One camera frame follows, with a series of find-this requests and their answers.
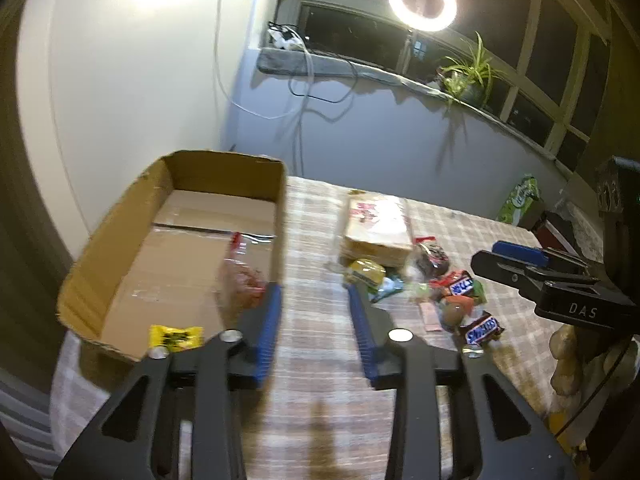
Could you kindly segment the red-edged dark snack packet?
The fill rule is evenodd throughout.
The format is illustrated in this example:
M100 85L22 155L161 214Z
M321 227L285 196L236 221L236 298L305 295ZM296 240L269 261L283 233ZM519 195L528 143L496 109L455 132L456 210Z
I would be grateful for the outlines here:
M416 266L431 280L449 271L450 260L434 236L417 236L414 239Z

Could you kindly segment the potted spider plant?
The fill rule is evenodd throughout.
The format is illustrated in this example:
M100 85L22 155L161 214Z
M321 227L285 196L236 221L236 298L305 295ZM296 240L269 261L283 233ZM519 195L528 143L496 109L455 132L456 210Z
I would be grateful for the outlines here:
M439 67L438 79L448 104L464 103L481 110L489 101L495 81L507 81L508 74L492 64L479 32L475 32L475 42L468 47L468 58L445 56L448 64Z

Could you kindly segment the Snickers bar english label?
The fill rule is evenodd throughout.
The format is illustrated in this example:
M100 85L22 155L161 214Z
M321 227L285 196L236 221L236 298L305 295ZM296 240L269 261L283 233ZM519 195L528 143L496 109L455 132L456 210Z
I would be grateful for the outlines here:
M499 339L503 333L503 327L498 318L485 311L479 318L470 324L459 328L460 337L465 344L481 346L487 341Z

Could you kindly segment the power strip with plugs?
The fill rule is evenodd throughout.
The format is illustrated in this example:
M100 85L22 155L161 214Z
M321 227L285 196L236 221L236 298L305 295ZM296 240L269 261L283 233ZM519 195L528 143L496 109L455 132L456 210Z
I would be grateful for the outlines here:
M306 50L303 38L292 25L269 22L267 32L270 44L276 49L299 52Z

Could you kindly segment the orange snack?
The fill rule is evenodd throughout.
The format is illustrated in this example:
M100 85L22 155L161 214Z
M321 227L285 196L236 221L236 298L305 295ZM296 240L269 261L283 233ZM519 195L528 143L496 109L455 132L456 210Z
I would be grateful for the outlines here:
M445 330L454 330L473 312L475 300L470 296L445 296L439 301L440 324Z

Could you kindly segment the small green round candy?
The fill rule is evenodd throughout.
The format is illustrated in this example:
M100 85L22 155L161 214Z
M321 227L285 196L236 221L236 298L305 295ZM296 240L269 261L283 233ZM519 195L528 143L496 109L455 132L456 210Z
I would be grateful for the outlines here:
M431 299L432 290L428 283L412 283L409 292L412 301L422 302Z

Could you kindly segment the yellow candy wrapper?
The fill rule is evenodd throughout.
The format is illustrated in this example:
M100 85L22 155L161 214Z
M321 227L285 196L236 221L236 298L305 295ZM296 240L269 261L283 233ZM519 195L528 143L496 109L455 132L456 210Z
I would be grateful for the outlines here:
M164 347L179 352L201 347L204 330L201 326L175 328L154 324L149 330L149 348Z

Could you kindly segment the yellow green snack packet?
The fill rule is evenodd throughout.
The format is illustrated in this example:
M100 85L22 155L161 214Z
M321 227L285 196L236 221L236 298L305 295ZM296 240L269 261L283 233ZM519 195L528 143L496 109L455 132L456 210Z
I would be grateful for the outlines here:
M370 292L377 292L384 283L386 270L371 259L359 258L347 267L345 276L349 283L362 283Z

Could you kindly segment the bagged sliced bread loaf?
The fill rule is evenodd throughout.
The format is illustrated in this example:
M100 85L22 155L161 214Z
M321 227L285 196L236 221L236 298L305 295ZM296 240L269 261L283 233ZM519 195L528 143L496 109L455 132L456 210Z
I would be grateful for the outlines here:
M341 240L345 259L370 259L402 268L412 249L406 202L399 197L352 190Z

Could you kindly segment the teal mint candy packet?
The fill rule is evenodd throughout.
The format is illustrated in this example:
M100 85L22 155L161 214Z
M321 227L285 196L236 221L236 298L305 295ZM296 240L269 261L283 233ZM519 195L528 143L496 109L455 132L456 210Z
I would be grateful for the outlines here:
M400 294L405 289L405 282L399 274L390 274L383 278L382 284L378 290L371 296L374 304L391 296Z

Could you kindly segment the pink wafer packet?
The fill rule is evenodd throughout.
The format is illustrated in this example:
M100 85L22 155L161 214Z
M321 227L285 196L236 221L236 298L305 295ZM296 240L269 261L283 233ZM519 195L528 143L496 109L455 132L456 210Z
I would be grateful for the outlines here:
M424 328L427 332L439 332L442 326L439 322L438 307L431 301L424 301L419 304L422 314Z

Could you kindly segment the brown cardboard box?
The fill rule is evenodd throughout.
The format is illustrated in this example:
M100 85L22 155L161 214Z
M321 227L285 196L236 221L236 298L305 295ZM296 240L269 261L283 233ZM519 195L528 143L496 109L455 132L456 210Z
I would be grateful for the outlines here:
M236 232L264 244L250 264L268 282L283 274L286 168L270 157L178 151L129 185L94 230L58 293L58 320L88 344L136 362L153 325L230 324L222 265Z

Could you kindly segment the green white carton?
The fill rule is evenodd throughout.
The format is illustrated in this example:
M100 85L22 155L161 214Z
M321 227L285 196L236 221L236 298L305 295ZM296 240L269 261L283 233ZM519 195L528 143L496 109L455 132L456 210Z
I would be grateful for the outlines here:
M537 179L532 174L526 174L506 196L496 220L511 226L518 226L524 219L526 212L529 212L533 204L539 202L540 199Z

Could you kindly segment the red snack bag in box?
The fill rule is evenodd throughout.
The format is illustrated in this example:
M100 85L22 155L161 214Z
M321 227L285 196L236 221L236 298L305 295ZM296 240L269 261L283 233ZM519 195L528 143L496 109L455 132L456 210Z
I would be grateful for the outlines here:
M219 307L227 325L258 306L269 269L270 243L234 232L219 268Z

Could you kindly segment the Snickers bar chinese label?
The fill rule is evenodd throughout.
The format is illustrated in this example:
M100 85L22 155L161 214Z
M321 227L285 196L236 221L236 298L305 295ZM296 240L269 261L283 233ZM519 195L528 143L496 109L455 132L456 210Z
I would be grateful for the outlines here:
M467 270L452 270L431 280L430 287L435 301L448 296L474 296L474 280Z

